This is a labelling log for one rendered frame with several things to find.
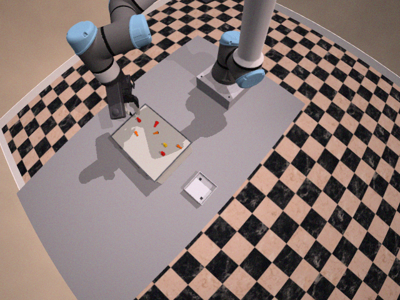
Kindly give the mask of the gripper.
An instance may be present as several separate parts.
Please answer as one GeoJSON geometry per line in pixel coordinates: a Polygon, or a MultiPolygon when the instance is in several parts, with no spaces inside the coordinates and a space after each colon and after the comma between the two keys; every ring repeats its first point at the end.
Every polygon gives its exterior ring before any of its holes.
{"type": "Polygon", "coordinates": [[[137,98],[137,96],[134,96],[131,94],[132,88],[134,89],[134,87],[135,87],[135,83],[134,83],[133,79],[131,78],[130,74],[125,75],[123,73],[122,69],[120,68],[120,72],[119,72],[118,76],[116,77],[116,79],[114,79],[111,82],[105,82],[105,83],[100,82],[100,83],[103,86],[112,86],[112,85],[116,84],[117,82],[120,82],[121,86],[122,86],[122,93],[123,93],[122,95],[123,95],[123,99],[124,99],[124,107],[125,107],[126,114],[132,116],[131,112],[128,111],[128,109],[127,109],[127,103],[129,103],[129,106],[134,109],[136,114],[140,115],[138,98],[137,98]],[[119,78],[120,78],[120,80],[119,80],[119,78]],[[133,82],[133,84],[131,83],[131,81],[133,82]]]}

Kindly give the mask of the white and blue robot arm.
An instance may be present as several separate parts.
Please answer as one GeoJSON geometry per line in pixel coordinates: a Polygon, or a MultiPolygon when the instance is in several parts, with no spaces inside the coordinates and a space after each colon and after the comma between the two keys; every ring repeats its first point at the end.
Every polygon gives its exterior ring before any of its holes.
{"type": "MultiPolygon", "coordinates": [[[[108,83],[118,76],[120,68],[114,56],[152,42],[141,13],[156,1],[109,0],[110,24],[97,28],[91,21],[81,21],[69,29],[67,42],[99,82],[108,83]]],[[[237,83],[246,89],[264,79],[262,50],[275,4],[276,0],[244,0],[241,32],[221,35],[211,72],[215,81],[224,85],[237,83]]],[[[110,118],[125,118],[121,83],[106,87],[106,95],[110,118]]]]}

